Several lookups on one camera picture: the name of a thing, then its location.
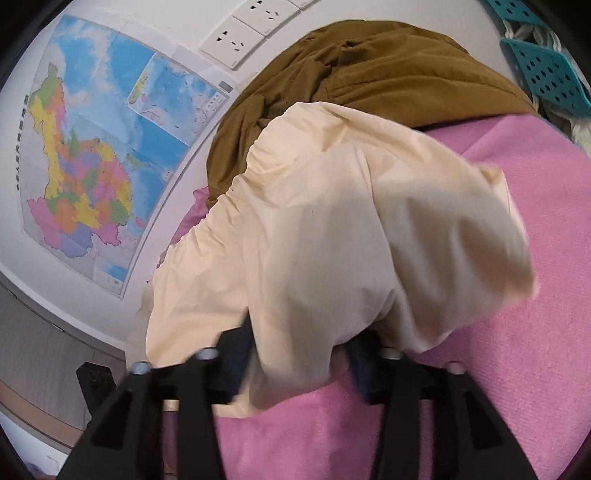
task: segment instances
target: olive fabric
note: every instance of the olive fabric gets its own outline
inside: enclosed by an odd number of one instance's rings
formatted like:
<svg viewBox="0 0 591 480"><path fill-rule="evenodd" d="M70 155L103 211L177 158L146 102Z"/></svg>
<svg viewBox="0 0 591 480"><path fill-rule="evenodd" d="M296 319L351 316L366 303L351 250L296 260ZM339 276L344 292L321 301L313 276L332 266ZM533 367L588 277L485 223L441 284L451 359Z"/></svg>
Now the olive fabric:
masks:
<svg viewBox="0 0 591 480"><path fill-rule="evenodd" d="M262 129L296 102L336 103L412 128L535 114L517 85L450 37L400 22L337 22L277 56L230 107L207 159L209 207L246 170Z"/></svg>

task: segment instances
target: pink cloth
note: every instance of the pink cloth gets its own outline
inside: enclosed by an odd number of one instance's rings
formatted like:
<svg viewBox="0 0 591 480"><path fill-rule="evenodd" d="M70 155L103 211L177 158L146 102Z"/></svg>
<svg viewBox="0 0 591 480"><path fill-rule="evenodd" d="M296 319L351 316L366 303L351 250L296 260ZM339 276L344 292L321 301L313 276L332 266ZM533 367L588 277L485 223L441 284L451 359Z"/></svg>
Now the pink cloth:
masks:
<svg viewBox="0 0 591 480"><path fill-rule="evenodd" d="M209 196L209 190L207 187L195 190L193 192L193 196L195 197L195 203L191 206L189 211L185 214L181 223L177 227L173 237L170 239L169 245L174 245L179 242L179 240L186 235L191 228L195 225L198 225L201 220L205 218L207 215L207 206L205 205L205 201ZM166 257L166 250L162 252L160 255L160 262L158 265L161 265Z"/></svg>
<svg viewBox="0 0 591 480"><path fill-rule="evenodd" d="M552 126L509 115L431 130L469 161L500 166L530 235L536 300L452 334L421 362L467 365L540 480L556 480L591 429L591 161ZM229 480L365 480L380 407L344 375L250 419L217 419ZM165 418L174 465L176 415ZM429 433L423 442L429 442ZM430 455L423 456L426 479Z"/></svg>

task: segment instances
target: wall socket panel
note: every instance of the wall socket panel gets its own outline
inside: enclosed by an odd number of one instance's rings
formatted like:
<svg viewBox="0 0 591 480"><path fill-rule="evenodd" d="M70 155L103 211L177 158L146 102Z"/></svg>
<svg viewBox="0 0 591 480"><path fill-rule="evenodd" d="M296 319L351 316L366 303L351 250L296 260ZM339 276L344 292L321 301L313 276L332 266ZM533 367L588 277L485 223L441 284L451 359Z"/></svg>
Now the wall socket panel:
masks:
<svg viewBox="0 0 591 480"><path fill-rule="evenodd" d="M261 35L269 36L299 11L288 0L247 0L232 16Z"/></svg>
<svg viewBox="0 0 591 480"><path fill-rule="evenodd" d="M317 0L290 0L290 2L292 4L294 4L297 8L299 8L300 10L303 10L304 8L306 8L308 5L313 4L314 2L316 2Z"/></svg>
<svg viewBox="0 0 591 480"><path fill-rule="evenodd" d="M203 42L200 50L234 70L264 40L259 32L229 17Z"/></svg>

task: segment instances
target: blue perforated basket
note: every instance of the blue perforated basket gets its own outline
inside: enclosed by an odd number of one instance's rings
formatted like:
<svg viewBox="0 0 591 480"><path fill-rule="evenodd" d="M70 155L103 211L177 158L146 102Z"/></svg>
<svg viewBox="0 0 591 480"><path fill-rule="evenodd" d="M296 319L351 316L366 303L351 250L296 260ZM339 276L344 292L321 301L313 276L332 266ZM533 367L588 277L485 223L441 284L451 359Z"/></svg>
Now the blue perforated basket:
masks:
<svg viewBox="0 0 591 480"><path fill-rule="evenodd" d="M542 20L540 20L540 18L526 6L526 4L519 0L486 1L503 20L529 23L531 25L540 25L542 27L546 26L546 24L542 22Z"/></svg>
<svg viewBox="0 0 591 480"><path fill-rule="evenodd" d="M591 101L564 55L521 40L503 38L501 41L511 47L531 93L575 118L591 116Z"/></svg>

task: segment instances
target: white cloth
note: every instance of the white cloth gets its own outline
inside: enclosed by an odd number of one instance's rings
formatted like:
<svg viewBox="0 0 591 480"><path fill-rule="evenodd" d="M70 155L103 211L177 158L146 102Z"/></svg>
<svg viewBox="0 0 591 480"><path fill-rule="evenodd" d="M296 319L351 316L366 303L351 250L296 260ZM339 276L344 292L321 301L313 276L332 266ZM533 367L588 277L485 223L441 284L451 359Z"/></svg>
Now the white cloth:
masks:
<svg viewBox="0 0 591 480"><path fill-rule="evenodd" d="M591 157L591 118L572 118L570 125L573 142L580 146L588 157Z"/></svg>
<svg viewBox="0 0 591 480"><path fill-rule="evenodd" d="M214 345L251 312L256 354L218 414L321 387L333 348L374 322L386 343L423 351L535 292L502 173L422 133L298 103L247 163L153 278L146 348L157 367Z"/></svg>

